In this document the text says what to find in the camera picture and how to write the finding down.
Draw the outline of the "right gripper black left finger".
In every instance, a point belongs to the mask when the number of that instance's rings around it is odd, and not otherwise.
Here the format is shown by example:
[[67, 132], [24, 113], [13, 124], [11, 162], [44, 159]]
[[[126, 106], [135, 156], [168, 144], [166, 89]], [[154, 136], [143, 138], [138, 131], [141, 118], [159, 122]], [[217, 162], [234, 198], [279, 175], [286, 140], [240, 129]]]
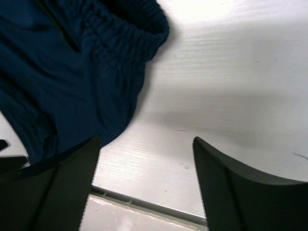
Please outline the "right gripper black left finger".
[[2, 231], [78, 231], [100, 152], [93, 137], [39, 163], [0, 160]]

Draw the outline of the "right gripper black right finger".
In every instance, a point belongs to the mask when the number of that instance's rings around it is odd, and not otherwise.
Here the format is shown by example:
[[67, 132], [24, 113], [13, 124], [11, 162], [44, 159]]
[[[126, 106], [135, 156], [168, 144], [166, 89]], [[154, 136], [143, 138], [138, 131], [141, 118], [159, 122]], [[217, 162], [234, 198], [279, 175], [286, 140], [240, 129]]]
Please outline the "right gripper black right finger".
[[250, 167], [199, 137], [193, 155], [208, 229], [306, 231], [308, 184]]

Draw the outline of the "navy blue shorts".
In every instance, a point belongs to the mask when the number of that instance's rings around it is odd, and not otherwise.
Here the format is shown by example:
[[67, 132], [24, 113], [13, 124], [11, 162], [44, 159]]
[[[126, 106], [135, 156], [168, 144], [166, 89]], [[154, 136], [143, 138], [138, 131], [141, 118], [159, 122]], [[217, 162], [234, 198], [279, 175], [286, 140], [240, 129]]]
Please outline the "navy blue shorts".
[[168, 35], [155, 0], [1, 1], [0, 111], [30, 164], [116, 139]]

